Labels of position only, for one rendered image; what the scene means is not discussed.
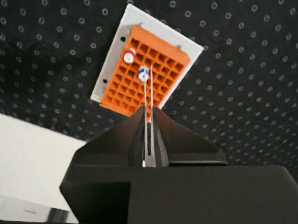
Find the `orange tube rack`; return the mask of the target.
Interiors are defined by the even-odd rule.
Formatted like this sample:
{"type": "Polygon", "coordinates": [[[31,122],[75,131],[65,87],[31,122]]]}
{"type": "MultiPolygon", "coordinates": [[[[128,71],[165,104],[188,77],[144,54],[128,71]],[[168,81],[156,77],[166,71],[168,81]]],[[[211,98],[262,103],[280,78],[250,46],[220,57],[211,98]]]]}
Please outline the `orange tube rack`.
{"type": "Polygon", "coordinates": [[[190,58],[186,52],[138,25],[134,24],[133,28],[100,105],[129,117],[137,108],[145,105],[145,81],[138,78],[140,66],[145,65],[148,68],[146,80],[148,123],[151,119],[151,65],[153,105],[159,107],[190,58]],[[123,60],[127,47],[135,50],[132,63],[123,60]]]}

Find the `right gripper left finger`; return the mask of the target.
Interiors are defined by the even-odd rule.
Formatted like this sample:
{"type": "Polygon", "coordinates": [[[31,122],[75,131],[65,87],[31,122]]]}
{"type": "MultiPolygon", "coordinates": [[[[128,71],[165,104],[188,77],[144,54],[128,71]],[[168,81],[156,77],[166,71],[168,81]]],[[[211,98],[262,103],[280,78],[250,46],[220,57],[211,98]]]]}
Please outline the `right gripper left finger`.
{"type": "Polygon", "coordinates": [[[74,164],[143,167],[144,143],[145,105],[141,105],[129,118],[77,148],[68,167],[74,164]]]}

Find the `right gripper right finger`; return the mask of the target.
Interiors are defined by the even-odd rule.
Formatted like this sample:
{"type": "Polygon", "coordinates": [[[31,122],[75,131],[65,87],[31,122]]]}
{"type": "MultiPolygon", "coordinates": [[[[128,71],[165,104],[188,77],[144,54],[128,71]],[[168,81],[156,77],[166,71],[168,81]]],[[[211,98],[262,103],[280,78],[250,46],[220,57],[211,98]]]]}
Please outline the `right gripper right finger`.
{"type": "Polygon", "coordinates": [[[153,145],[155,167],[229,166],[220,148],[170,119],[157,105],[153,145]]]}

